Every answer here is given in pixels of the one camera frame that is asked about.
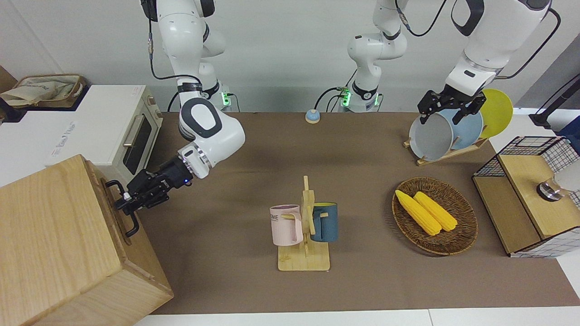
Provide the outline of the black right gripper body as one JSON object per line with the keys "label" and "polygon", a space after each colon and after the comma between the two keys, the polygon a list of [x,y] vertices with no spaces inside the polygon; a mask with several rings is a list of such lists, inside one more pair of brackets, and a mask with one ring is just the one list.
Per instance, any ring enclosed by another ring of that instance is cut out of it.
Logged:
{"label": "black right gripper body", "polygon": [[172,188],[180,188],[193,179],[193,174],[179,156],[172,157],[153,173],[149,188],[131,198],[140,202],[153,202],[157,205],[168,200]]}

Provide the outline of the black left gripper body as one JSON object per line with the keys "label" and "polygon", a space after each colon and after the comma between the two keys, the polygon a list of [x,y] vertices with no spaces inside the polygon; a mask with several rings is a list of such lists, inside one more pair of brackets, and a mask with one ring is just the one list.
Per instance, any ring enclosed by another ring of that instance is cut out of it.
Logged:
{"label": "black left gripper body", "polygon": [[466,112],[479,112],[486,102],[486,95],[479,91],[476,95],[466,95],[461,91],[444,86],[439,93],[430,91],[429,108],[433,110],[460,109]]}

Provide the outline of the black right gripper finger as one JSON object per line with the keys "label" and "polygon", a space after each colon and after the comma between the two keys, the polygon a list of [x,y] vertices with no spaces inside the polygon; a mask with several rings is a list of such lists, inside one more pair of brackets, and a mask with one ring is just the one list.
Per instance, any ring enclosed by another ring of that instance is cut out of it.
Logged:
{"label": "black right gripper finger", "polygon": [[131,215],[132,213],[134,213],[139,209],[152,208],[156,205],[157,203],[153,202],[140,202],[137,200],[125,200],[125,199],[118,199],[115,202],[115,208],[123,212],[126,216]]}
{"label": "black right gripper finger", "polygon": [[153,173],[149,171],[139,171],[134,178],[127,184],[127,189],[124,191],[124,199],[128,200],[142,192],[145,192],[151,184]]}

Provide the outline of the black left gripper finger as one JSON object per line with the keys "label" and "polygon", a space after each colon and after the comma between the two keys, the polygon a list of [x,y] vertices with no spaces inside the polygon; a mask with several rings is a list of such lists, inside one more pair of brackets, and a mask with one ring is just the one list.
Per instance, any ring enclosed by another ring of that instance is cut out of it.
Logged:
{"label": "black left gripper finger", "polygon": [[426,124],[431,114],[435,113],[438,108],[438,93],[427,92],[423,95],[418,103],[418,110],[421,115],[419,121],[422,125]]}
{"label": "black left gripper finger", "polygon": [[477,114],[482,107],[482,103],[458,103],[452,107],[459,109],[452,118],[453,124],[458,125],[464,117]]}

